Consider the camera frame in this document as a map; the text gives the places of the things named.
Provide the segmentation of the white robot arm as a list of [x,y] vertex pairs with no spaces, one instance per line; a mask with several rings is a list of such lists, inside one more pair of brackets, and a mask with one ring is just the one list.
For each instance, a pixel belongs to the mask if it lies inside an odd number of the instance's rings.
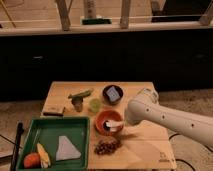
[[164,107],[155,90],[144,88],[131,98],[124,117],[130,125],[147,120],[213,148],[213,117]]

